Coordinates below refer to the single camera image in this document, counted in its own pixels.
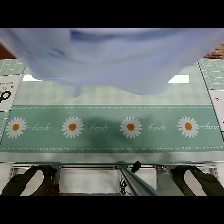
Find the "light blue fabric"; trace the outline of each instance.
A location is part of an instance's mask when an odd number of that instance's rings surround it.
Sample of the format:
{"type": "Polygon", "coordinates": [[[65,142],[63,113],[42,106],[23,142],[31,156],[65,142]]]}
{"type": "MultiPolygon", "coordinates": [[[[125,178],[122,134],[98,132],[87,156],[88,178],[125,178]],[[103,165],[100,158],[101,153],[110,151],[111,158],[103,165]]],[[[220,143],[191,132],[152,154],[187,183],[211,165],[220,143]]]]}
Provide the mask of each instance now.
{"type": "Polygon", "coordinates": [[[223,28],[1,28],[0,41],[42,80],[157,94],[224,41],[223,28]]]}

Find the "daisy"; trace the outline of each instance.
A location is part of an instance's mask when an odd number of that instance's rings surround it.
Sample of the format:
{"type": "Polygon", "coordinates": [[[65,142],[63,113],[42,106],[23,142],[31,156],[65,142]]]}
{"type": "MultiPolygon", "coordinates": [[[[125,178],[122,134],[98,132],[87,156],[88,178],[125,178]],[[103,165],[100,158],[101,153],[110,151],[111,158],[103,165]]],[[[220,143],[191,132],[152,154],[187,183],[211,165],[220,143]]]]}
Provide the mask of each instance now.
{"type": "Polygon", "coordinates": [[[194,118],[186,116],[182,117],[181,119],[179,119],[177,127],[179,128],[179,131],[182,131],[182,135],[184,135],[185,137],[194,138],[194,136],[197,136],[197,134],[199,133],[199,127],[194,118]]]}
{"type": "Polygon", "coordinates": [[[23,134],[27,128],[26,121],[23,118],[15,117],[6,126],[6,135],[8,138],[17,138],[23,134]]]}
{"type": "Polygon", "coordinates": [[[141,134],[140,130],[142,130],[140,121],[134,117],[123,119],[120,127],[120,131],[123,132],[123,135],[126,135],[126,138],[135,138],[141,134]]]}
{"type": "Polygon", "coordinates": [[[83,126],[82,120],[78,117],[69,117],[63,122],[62,131],[64,132],[64,135],[66,135],[66,138],[75,138],[82,134],[81,131],[83,130],[83,126]]]}

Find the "metal bar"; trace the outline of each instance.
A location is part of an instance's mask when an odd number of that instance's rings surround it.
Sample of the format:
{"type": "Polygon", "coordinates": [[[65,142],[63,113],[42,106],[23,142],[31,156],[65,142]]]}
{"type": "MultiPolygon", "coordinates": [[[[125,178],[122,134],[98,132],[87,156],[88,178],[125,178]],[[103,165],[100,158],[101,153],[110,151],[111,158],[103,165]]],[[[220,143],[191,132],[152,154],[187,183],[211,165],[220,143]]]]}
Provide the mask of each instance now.
{"type": "Polygon", "coordinates": [[[121,173],[129,187],[131,194],[134,196],[158,196],[154,190],[145,181],[128,170],[125,166],[120,166],[121,173]]]}

